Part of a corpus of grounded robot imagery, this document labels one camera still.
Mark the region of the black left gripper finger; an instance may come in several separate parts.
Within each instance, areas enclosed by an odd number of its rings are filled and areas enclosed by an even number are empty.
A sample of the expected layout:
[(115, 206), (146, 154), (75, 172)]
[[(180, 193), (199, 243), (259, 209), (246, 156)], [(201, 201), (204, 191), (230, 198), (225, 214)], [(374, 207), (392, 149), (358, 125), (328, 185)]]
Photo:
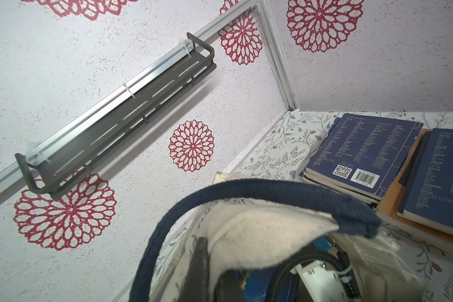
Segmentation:
[(179, 302), (208, 302), (210, 300), (210, 254), (208, 239), (197, 240), (190, 266), (184, 280)]

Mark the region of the beige canvas tote bag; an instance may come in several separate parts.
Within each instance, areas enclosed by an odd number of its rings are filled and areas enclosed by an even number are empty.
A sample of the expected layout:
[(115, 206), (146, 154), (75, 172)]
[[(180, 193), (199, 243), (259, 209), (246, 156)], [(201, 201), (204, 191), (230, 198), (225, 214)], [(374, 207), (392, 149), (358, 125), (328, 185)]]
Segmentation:
[(227, 176), (178, 201), (153, 231), (130, 301), (177, 301), (200, 237), (210, 300), (245, 301), (237, 271), (278, 268), (304, 249), (348, 254), (361, 301), (421, 301), (424, 282), (380, 234), (381, 219), (350, 195), (304, 182)]

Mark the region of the orange spine book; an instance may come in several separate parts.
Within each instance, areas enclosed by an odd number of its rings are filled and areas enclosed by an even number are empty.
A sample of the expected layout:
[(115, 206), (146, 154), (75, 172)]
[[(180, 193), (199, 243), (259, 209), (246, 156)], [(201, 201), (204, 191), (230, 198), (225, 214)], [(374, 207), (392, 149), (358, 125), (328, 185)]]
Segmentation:
[(398, 215), (398, 208), (400, 207), (401, 200), (406, 189), (406, 182), (402, 182), (401, 178), (405, 174), (405, 171), (412, 170), (415, 158), (419, 153), (419, 148), (421, 147), (423, 141), (423, 136), (430, 132), (431, 131), (429, 129), (421, 130), (399, 173), (396, 175), (395, 180), (387, 190), (383, 200), (381, 200), (380, 204), (376, 207), (376, 213), (390, 225), (393, 225), (402, 231), (407, 232), (409, 235), (432, 244), (444, 252), (453, 255), (452, 235), (432, 229), (428, 226), (420, 225), (419, 223), (407, 220), (406, 218)]

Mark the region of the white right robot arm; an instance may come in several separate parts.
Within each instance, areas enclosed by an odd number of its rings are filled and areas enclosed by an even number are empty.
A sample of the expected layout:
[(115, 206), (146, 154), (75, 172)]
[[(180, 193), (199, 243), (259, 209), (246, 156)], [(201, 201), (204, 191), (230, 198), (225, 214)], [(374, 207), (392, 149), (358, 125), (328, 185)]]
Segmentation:
[(283, 262), (271, 278), (266, 301), (279, 301), (283, 282), (291, 274), (299, 275), (312, 301), (361, 301), (348, 254), (336, 249), (336, 255), (304, 249)]

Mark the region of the blue books in bag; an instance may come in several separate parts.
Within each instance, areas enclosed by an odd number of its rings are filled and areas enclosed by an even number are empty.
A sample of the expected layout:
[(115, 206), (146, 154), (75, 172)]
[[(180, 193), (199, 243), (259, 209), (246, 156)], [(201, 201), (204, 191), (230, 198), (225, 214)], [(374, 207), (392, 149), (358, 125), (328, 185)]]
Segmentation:
[[(246, 280), (244, 294), (247, 301), (265, 301), (269, 282), (276, 268), (253, 271)], [(288, 273), (281, 283), (278, 301), (292, 302), (298, 299), (300, 278), (297, 274)]]

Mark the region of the grey metal wall shelf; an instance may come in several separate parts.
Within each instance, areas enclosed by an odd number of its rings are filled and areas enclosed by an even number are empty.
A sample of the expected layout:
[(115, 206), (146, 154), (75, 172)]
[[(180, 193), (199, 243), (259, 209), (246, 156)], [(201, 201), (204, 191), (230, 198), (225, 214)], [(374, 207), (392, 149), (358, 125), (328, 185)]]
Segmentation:
[(192, 51), (37, 164), (16, 154), (28, 189), (59, 200), (130, 137), (176, 104), (216, 69), (215, 49), (187, 34)]

